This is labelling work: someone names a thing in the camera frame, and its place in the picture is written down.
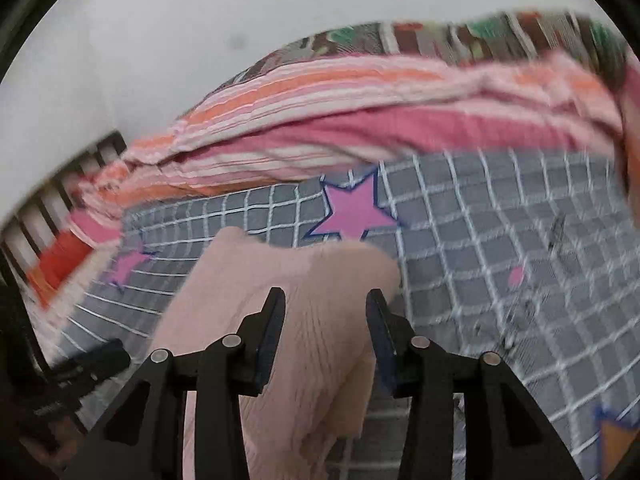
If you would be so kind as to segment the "grey checkered star bedsheet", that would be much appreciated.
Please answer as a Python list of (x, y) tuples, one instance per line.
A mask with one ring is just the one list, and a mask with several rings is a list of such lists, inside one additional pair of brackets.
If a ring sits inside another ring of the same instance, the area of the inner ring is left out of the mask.
[(639, 418), (639, 233), (614, 162), (586, 153), (431, 154), (134, 207), (125, 240), (151, 258), (122, 287), (96, 278), (44, 347), (48, 357), (118, 338), (142, 361), (220, 229), (302, 247), (334, 211), (332, 193), (368, 188), (398, 221), (366, 235), (399, 264), (395, 310), (449, 352), (501, 353), (584, 477), (599, 478), (597, 412)]

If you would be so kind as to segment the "pink orange striped quilt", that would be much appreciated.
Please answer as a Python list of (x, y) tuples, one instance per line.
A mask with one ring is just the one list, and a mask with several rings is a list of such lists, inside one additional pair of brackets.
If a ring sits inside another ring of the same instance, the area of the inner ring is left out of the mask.
[(613, 90), (566, 53), (452, 66), (353, 55), (280, 66), (212, 93), (81, 180), (67, 219), (113, 244), (137, 204), (215, 196), (414, 153), (577, 148), (612, 154), (639, 127), (639, 66)]

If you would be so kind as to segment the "dark wooden headboard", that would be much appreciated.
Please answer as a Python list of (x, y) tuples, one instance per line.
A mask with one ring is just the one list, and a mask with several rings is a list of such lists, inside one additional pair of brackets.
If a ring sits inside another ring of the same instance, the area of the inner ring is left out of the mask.
[(1, 260), (21, 281), (62, 230), (74, 208), (75, 183), (101, 169), (126, 150), (118, 130), (83, 148), (45, 177), (1, 222)]

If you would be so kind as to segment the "pink knit sweater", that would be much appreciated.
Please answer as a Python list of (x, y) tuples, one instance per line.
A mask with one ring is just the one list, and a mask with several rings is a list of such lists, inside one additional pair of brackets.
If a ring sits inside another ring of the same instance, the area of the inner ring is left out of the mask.
[(358, 240), (282, 248), (239, 228), (212, 239), (157, 324), (150, 347), (176, 356), (205, 349), (285, 293), (285, 318), (268, 384), (243, 396), (250, 478), (324, 479), (337, 439), (358, 437), (375, 355), (366, 320), (372, 289), (393, 299), (397, 262)]

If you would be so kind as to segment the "red pillow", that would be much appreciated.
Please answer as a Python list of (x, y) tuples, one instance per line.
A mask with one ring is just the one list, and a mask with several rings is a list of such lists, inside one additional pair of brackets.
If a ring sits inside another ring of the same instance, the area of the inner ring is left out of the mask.
[(43, 310), (50, 307), (60, 288), (92, 252), (90, 245), (69, 230), (58, 234), (42, 252), (26, 278)]

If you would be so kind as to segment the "multicolour patterned blanket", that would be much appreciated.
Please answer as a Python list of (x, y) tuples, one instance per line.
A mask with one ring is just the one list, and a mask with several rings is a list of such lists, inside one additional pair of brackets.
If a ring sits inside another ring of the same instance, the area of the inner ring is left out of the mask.
[(416, 55), (449, 65), (511, 63), (562, 50), (608, 88), (624, 81), (627, 41), (608, 26), (570, 11), (508, 11), (465, 23), (370, 22), (318, 32), (264, 56), (224, 84), (240, 84), (275, 68), (343, 55)]

